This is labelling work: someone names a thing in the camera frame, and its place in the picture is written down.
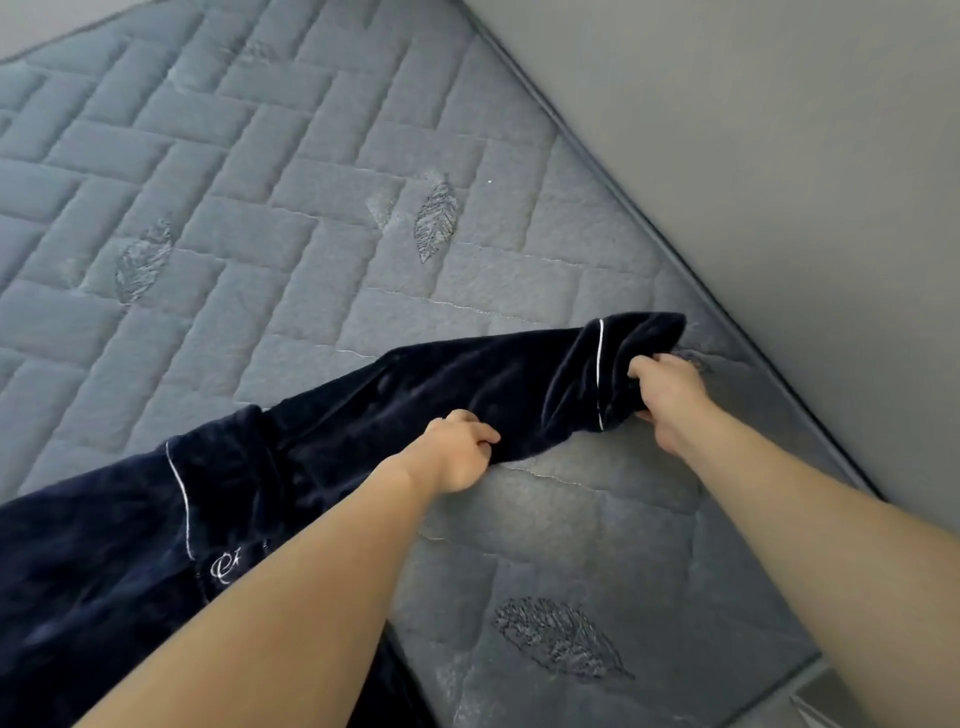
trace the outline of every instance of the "forearm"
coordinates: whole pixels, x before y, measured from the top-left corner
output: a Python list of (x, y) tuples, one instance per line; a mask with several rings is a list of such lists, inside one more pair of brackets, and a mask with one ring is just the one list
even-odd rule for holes
[(188, 622), (80, 725), (346, 725), (430, 499), (388, 459)]
[(890, 726), (960, 716), (960, 541), (808, 467), (710, 405), (680, 455), (865, 706)]

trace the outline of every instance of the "leaf embroidery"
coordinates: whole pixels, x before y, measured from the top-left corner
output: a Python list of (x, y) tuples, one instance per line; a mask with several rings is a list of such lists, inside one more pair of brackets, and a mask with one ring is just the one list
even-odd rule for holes
[(120, 303), (133, 303), (147, 292), (173, 249), (174, 236), (166, 220), (158, 220), (142, 237), (124, 246), (113, 272)]
[(673, 355), (690, 362), (701, 374), (709, 374), (713, 371), (709, 363), (704, 359), (703, 352), (698, 352), (695, 349), (677, 348), (673, 350)]
[(493, 612), (493, 626), (551, 672), (634, 679), (607, 636), (587, 615), (567, 604), (542, 597), (507, 599)]
[(414, 240), (417, 242), (420, 262), (425, 263), (443, 244), (449, 242), (456, 228), (457, 195), (444, 175), (423, 203), (414, 223)]

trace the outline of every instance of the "velvet fabric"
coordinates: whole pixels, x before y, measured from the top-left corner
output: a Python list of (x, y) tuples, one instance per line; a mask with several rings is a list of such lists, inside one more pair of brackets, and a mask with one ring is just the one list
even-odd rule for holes
[[(205, 604), (349, 495), (435, 418), (502, 435), (493, 462), (543, 452), (643, 408), (637, 354), (668, 352), (673, 313), (404, 347), (285, 400), (0, 508), (0, 725), (65, 728)], [(351, 726), (435, 720), (385, 630)]]

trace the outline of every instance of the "gray wall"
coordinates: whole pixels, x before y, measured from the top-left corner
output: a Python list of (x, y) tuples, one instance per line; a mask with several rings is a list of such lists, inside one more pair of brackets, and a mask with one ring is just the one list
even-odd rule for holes
[(960, 530), (960, 5), (468, 3), (871, 479)]

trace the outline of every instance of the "mattress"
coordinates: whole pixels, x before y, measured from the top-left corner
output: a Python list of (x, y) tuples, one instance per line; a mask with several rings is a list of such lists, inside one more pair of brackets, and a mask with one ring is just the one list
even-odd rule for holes
[[(654, 309), (839, 473), (445, 0), (167, 0), (0, 65), (0, 290), (3, 498), (399, 345)], [(437, 503), (393, 621), (461, 728), (718, 726), (816, 652), (639, 421)]]

